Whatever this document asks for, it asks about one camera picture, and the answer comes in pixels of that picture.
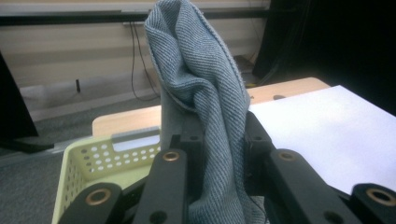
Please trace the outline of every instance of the wall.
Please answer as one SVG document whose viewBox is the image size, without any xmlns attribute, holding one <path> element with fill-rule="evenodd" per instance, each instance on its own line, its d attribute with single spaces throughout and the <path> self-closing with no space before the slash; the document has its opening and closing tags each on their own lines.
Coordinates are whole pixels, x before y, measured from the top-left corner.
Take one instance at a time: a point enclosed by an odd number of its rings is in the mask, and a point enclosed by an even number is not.
<svg viewBox="0 0 396 224">
<path fill-rule="evenodd" d="M 99 4 L 93 4 L 91 0 L 86 0 L 85 3 L 74 2 L 1 0 L 0 12 L 148 10 L 153 4 L 153 1 L 117 1 L 114 4 L 113 1 L 99 1 Z M 199 7 L 257 7 L 268 4 L 266 1 L 237 0 L 194 2 Z M 260 46 L 264 20 L 213 20 L 210 23 L 233 55 L 254 53 Z M 152 71 L 143 24 L 138 23 L 136 29 L 143 59 Z M 135 75 L 139 79 L 144 75 L 144 69 L 137 48 L 135 49 Z M 21 88 L 86 77 L 129 74 L 132 69 L 133 40 L 128 22 L 0 27 L 0 50 Z"/>
</svg>

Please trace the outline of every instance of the green plastic basket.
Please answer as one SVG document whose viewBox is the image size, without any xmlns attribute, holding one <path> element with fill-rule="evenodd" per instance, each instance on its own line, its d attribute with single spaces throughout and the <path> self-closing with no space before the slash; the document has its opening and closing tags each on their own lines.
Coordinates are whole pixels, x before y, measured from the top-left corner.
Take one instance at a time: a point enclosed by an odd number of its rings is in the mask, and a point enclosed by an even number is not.
<svg viewBox="0 0 396 224">
<path fill-rule="evenodd" d="M 125 189 L 147 176 L 160 150 L 159 127 L 71 144 L 64 152 L 52 223 L 58 223 L 77 195 L 93 184 L 115 183 Z"/>
</svg>

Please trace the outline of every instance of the black panel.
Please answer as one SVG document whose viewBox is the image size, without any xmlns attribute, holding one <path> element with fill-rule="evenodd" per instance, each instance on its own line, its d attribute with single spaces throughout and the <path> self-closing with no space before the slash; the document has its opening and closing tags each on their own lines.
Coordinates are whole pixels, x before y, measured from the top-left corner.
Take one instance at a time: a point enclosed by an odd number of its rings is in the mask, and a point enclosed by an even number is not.
<svg viewBox="0 0 396 224">
<path fill-rule="evenodd" d="M 0 138 L 38 136 L 17 85 L 0 53 Z"/>
</svg>

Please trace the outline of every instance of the screw hole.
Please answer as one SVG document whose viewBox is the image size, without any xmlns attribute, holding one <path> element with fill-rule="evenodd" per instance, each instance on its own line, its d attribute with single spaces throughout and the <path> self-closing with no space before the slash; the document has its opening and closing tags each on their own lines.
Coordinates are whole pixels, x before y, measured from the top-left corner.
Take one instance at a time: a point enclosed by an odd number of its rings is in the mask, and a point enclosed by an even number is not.
<svg viewBox="0 0 396 224">
<path fill-rule="evenodd" d="M 179 155 L 177 152 L 167 152 L 163 155 L 163 159 L 166 161 L 176 161 Z"/>
<path fill-rule="evenodd" d="M 396 198 L 382 189 L 367 189 L 367 195 L 377 203 L 386 206 L 395 206 Z"/>
<path fill-rule="evenodd" d="M 163 224 L 166 219 L 166 213 L 163 211 L 154 212 L 149 216 L 149 222 L 151 224 Z"/>
<path fill-rule="evenodd" d="M 324 213 L 324 218 L 326 218 L 326 220 L 329 223 L 332 223 L 332 224 L 342 224 L 342 223 L 344 223 L 344 220 L 343 220 L 342 217 L 340 217 L 340 215 L 338 215 L 338 214 L 336 214 L 334 212 L 331 212 L 331 211 L 326 211 Z"/>
<path fill-rule="evenodd" d="M 284 160 L 284 161 L 294 161 L 295 160 L 293 154 L 291 154 L 289 152 L 281 152 L 281 153 L 279 153 L 279 158 Z"/>
</svg>

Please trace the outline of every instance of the gray towel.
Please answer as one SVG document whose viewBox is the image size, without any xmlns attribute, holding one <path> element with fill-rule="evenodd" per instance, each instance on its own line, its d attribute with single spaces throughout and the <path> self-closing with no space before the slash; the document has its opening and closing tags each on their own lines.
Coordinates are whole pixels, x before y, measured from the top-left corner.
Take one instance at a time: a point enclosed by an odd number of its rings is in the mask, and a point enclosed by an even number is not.
<svg viewBox="0 0 396 224">
<path fill-rule="evenodd" d="M 244 190 L 243 134 L 249 98 L 233 58 L 188 0 L 159 1 L 146 20 L 152 61 L 162 83 L 162 147 L 179 133 L 183 113 L 198 114 L 207 162 L 190 223 L 263 223 L 262 199 Z"/>
</svg>

